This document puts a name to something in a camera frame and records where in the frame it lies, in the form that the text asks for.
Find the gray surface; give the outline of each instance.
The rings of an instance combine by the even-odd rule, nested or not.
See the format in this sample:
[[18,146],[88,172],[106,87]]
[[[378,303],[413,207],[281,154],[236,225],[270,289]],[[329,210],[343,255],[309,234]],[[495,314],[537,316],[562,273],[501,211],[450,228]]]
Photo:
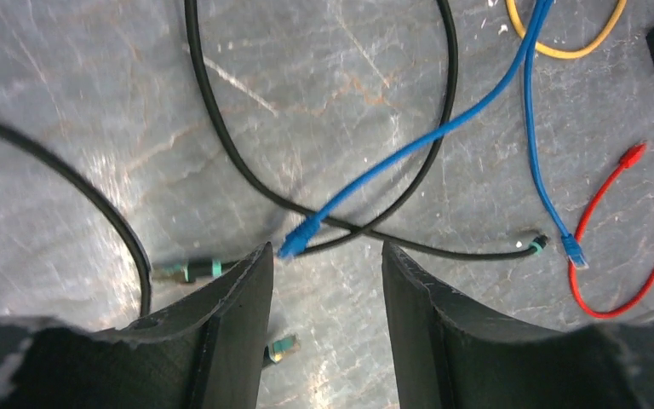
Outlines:
[[[526,2],[521,2],[526,9]],[[518,39],[502,2],[453,2],[461,52],[456,111],[502,75]],[[612,2],[560,2],[542,38],[586,43]],[[435,124],[445,40],[431,0],[202,2],[204,52],[253,98],[219,79],[217,99],[249,163],[269,184],[318,206],[346,181]],[[299,220],[253,192],[228,162],[198,98],[176,0],[0,0],[0,118],[80,169],[134,224],[153,262],[245,254]],[[622,152],[650,151],[605,198],[585,239],[583,293],[626,300],[654,263],[654,75],[643,35],[654,2],[628,3],[588,58],[537,59],[543,173],[574,227]],[[507,250],[519,232],[557,232],[525,159],[519,80],[451,134],[418,194],[384,231],[456,250]],[[419,161],[395,176],[404,188]],[[399,194],[390,177],[337,213],[365,222]],[[302,350],[262,377],[263,407],[396,407],[382,301],[380,244],[276,266],[277,331]],[[589,321],[571,300],[554,243],[521,262],[416,255],[441,279],[522,320]],[[189,291],[157,285],[155,307]],[[0,143],[0,314],[55,314],[100,329],[135,318],[139,289],[118,236],[42,165]],[[654,290],[627,317],[654,309]]]

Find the black cable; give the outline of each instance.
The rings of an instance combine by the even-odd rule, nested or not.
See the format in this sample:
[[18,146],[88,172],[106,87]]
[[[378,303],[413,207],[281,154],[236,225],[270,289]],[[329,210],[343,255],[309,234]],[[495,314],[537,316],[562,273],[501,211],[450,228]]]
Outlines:
[[126,219],[119,213],[113,204],[107,199],[102,192],[99,191],[90,181],[81,176],[74,168],[68,163],[64,162],[61,158],[54,155],[46,147],[34,141],[29,136],[24,135],[20,131],[5,125],[0,124],[0,140],[18,147],[21,151],[30,154],[41,163],[45,164],[53,171],[63,176],[64,179],[69,181],[79,192],[81,192],[86,199],[96,206],[104,217],[114,226],[126,244],[129,253],[134,258],[134,265],[136,266],[136,273],[139,274],[139,284],[141,286],[141,307],[140,316],[149,314],[149,309],[152,305],[152,286],[149,283],[149,258],[146,256],[141,242],[136,237],[136,233],[131,229]]
[[[441,121],[445,121],[449,115],[452,108],[452,102],[455,100],[456,93],[456,82],[457,82],[457,40],[456,40],[456,30],[455,30],[455,21],[452,18],[452,13],[450,11],[450,6],[446,0],[436,0],[439,6],[440,14],[442,16],[443,22],[445,24],[445,33],[447,36],[448,43],[448,82],[447,82],[447,91],[445,93],[445,109],[441,118]],[[270,199],[275,204],[279,205],[288,210],[293,210],[302,215],[309,216],[315,211],[308,209],[304,206],[301,206],[297,203],[292,202],[291,200],[279,195],[278,193],[271,190],[266,186],[262,181],[252,172],[250,167],[244,162],[241,154],[239,153],[237,147],[234,145],[232,137],[229,135],[227,126],[224,123],[224,118],[221,116],[219,106],[217,105],[214,92],[211,89],[209,83],[209,75],[207,74],[206,66],[204,65],[204,55],[202,51],[202,42],[201,36],[199,33],[199,24],[198,24],[198,8],[197,0],[184,0],[184,11],[185,11],[185,21],[186,21],[186,39],[189,44],[190,55],[192,59],[192,68],[194,70],[194,75],[197,79],[197,84],[199,86],[199,91],[204,100],[204,105],[206,107],[209,118],[211,119],[212,125],[215,128],[217,137],[219,138],[221,145],[224,147],[227,156],[232,160],[232,163],[237,168],[237,171],[244,177],[244,179],[259,193]],[[441,256],[444,258],[451,258],[454,260],[462,261],[500,261],[500,260],[512,260],[517,258],[522,258],[535,254],[538,249],[534,246],[528,246],[525,250],[514,251],[509,253],[487,253],[487,254],[474,254],[474,253],[461,253],[455,251],[447,251],[436,249],[427,245],[421,245],[409,240],[400,239],[389,234],[380,233],[376,230],[371,230],[376,224],[379,224],[384,219],[390,217],[399,207],[415,192],[417,186],[422,182],[425,175],[432,166],[437,152],[439,150],[439,144],[441,143],[442,138],[437,140],[428,154],[427,160],[422,165],[422,168],[417,174],[416,179],[410,184],[407,190],[399,197],[399,199],[391,205],[387,210],[382,212],[375,220],[367,223],[365,226],[360,227],[354,225],[350,222],[345,222],[343,220],[327,217],[324,219],[326,224],[329,224],[334,227],[344,228],[350,233],[338,239],[331,240],[327,243],[321,245],[315,245],[308,248],[302,255],[313,253],[315,251],[327,250],[335,245],[342,244],[350,239],[354,239],[360,234],[368,235],[372,238],[390,241],[394,244],[401,245],[403,247],[420,251],[423,253]],[[539,244],[542,248],[547,242],[547,238],[540,236],[536,238],[535,242]]]

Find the green ring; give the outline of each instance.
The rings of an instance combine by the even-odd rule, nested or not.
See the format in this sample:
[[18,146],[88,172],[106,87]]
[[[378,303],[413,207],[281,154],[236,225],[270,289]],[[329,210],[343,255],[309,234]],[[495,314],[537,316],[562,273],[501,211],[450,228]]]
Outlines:
[[221,262],[219,260],[212,260],[212,277],[215,279],[221,277]]
[[535,247],[535,255],[537,256],[542,252],[542,246],[539,245],[538,243],[531,241],[531,247]]

